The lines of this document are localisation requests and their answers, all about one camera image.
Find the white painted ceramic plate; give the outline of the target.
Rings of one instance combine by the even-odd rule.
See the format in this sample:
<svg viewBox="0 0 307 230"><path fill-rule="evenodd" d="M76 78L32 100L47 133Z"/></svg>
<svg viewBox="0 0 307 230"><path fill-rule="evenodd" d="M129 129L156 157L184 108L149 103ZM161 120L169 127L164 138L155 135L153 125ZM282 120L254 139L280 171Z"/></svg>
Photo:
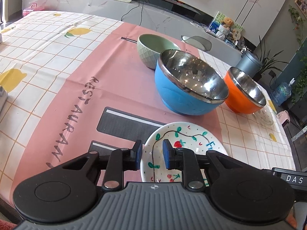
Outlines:
<svg viewBox="0 0 307 230"><path fill-rule="evenodd" d="M190 122L173 122L158 128L147 139L140 163L140 174L143 182L180 182L182 173L179 170L168 170L165 167L162 144L168 139L174 148L186 148L196 154L204 155L214 150L227 155L221 142L207 129Z"/></svg>

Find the blue steel bowl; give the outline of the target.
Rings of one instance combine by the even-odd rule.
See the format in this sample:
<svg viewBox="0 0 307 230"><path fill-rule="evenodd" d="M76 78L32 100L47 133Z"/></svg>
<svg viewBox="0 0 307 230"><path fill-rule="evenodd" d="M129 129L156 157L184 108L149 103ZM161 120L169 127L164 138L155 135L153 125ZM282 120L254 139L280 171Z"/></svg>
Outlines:
<svg viewBox="0 0 307 230"><path fill-rule="evenodd" d="M228 86L213 67L181 50L160 53L154 81L165 106L182 115L207 114L229 96Z"/></svg>

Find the orange steel bowl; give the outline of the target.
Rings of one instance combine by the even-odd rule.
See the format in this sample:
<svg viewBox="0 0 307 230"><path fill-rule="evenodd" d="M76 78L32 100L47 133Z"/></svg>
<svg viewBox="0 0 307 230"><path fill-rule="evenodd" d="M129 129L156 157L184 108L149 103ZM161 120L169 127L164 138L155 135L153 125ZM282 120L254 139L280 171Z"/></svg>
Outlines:
<svg viewBox="0 0 307 230"><path fill-rule="evenodd" d="M229 89L225 103L233 112L252 114L266 106L266 98L258 84L240 69L230 67L224 81Z"/></svg>

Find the green ceramic bowl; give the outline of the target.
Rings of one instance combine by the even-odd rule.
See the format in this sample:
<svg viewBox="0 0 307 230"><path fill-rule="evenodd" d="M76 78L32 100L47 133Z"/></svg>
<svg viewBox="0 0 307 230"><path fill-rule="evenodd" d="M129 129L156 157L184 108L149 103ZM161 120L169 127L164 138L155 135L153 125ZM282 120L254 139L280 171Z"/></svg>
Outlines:
<svg viewBox="0 0 307 230"><path fill-rule="evenodd" d="M155 70L160 53L168 49L180 50L172 41L154 34L142 34L137 39L137 52L146 67Z"/></svg>

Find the clear patterned glass plate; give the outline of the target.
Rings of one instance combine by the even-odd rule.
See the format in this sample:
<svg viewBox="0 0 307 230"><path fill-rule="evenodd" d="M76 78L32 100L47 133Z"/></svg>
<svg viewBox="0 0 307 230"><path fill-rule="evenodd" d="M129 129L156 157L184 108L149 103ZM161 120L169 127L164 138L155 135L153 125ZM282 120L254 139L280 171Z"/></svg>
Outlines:
<svg viewBox="0 0 307 230"><path fill-rule="evenodd" d="M269 126L273 125L273 117L270 112L270 107L268 105L264 106L260 110L253 113L256 119L266 123Z"/></svg>

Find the pink restaurant placemat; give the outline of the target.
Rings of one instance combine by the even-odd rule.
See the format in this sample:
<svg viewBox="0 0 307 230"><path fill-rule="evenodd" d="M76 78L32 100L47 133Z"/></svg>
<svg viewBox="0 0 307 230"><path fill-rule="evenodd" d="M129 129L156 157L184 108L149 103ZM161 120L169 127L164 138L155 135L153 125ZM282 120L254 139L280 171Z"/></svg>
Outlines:
<svg viewBox="0 0 307 230"><path fill-rule="evenodd" d="M154 71L141 63L136 45L126 41L142 33L139 26L122 24L57 86L51 101L36 104L35 119L29 119L18 136L18 143L26 140L27 145L13 187L86 153L92 142L130 148L173 122L201 126L221 140L216 111L186 116L164 105Z"/></svg>

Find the pink small heater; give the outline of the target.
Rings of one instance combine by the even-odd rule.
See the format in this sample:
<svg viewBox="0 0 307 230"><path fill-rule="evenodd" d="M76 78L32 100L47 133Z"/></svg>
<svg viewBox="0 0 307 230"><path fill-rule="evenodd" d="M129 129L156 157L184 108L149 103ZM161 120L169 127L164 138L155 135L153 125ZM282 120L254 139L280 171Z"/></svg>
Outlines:
<svg viewBox="0 0 307 230"><path fill-rule="evenodd" d="M290 124L290 117L288 111L279 112L277 114L277 118L284 129L287 128Z"/></svg>

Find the blue water jug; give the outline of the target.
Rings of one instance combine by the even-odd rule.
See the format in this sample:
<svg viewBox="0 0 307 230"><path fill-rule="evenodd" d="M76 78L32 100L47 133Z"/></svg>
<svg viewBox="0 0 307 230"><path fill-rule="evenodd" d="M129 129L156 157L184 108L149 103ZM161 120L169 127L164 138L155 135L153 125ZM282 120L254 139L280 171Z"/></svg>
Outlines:
<svg viewBox="0 0 307 230"><path fill-rule="evenodd" d="M282 82L271 94L272 101L277 105L281 106L287 99L291 97L291 86L294 84L295 79L292 78L290 82Z"/></svg>

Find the grey metal trash can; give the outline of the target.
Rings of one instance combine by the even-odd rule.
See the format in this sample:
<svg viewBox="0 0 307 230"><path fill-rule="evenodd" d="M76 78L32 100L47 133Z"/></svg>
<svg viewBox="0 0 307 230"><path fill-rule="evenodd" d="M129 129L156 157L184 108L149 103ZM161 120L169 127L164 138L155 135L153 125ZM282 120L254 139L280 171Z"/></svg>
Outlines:
<svg viewBox="0 0 307 230"><path fill-rule="evenodd" d="M262 63L258 57L250 51L245 51L241 55L241 60L236 65L236 68L245 72L250 77L254 77L256 73L261 69Z"/></svg>

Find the white rolling stool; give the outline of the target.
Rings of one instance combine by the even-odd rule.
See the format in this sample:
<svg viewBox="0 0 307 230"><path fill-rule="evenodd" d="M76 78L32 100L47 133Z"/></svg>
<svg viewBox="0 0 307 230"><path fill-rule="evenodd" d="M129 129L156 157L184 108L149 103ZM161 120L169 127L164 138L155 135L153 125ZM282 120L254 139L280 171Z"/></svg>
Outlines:
<svg viewBox="0 0 307 230"><path fill-rule="evenodd" d="M212 43L201 36L181 36L182 42L185 42L186 44L189 44L191 46L194 46L195 48L198 48L202 51L210 51L212 48Z"/></svg>

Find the green potted plant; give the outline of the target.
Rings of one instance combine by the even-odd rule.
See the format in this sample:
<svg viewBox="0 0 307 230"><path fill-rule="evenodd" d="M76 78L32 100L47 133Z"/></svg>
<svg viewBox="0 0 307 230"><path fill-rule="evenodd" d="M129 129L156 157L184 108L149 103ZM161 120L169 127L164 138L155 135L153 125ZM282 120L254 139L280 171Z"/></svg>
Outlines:
<svg viewBox="0 0 307 230"><path fill-rule="evenodd" d="M277 60L277 56L280 55L283 50L279 51L278 53L274 54L273 56L270 57L270 50L266 51L266 43L265 43L265 39L261 40L260 36L259 36L259 46L260 46L260 57L258 57L258 60L261 63L261 67L259 69L259 71L257 71L257 73L255 74L255 76L253 77L253 80L258 82L261 78L262 78L262 74L265 71L274 69L277 71L282 71L280 68L276 67L275 64L277 63L284 63L284 64L288 64L288 62L286 61L281 61L281 60Z"/></svg>

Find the green picture book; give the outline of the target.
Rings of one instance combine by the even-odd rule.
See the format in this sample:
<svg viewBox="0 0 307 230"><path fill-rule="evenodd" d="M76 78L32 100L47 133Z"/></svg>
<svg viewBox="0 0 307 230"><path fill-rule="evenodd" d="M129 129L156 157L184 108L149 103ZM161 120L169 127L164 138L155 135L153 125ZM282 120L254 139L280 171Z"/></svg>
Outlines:
<svg viewBox="0 0 307 230"><path fill-rule="evenodd" d="M241 38L243 27L222 12L218 12L209 24L208 29L220 40L230 39L235 41Z"/></svg>

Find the teddy bear toy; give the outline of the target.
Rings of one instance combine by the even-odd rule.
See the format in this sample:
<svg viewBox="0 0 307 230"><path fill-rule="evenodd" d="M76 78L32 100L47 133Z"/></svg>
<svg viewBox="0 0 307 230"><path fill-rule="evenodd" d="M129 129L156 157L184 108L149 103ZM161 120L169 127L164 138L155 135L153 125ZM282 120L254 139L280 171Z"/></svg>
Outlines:
<svg viewBox="0 0 307 230"><path fill-rule="evenodd" d="M217 31L217 35L229 35L230 34L230 29L231 27L234 25L234 21L229 18L229 17L224 17L223 20L221 20L218 31Z"/></svg>

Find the pink storage box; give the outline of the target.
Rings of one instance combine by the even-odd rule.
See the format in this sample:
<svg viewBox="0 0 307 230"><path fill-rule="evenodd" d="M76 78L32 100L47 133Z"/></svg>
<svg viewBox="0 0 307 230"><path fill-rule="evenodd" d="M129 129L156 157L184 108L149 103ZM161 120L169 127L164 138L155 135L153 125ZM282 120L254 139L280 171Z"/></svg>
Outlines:
<svg viewBox="0 0 307 230"><path fill-rule="evenodd" d="M22 11L22 16L25 17L27 16L28 14L30 14L31 12L33 11L42 11L44 10L44 6L41 5L41 6L37 6L37 3L34 3L32 4L30 7L27 7L25 8L23 11Z"/></svg>

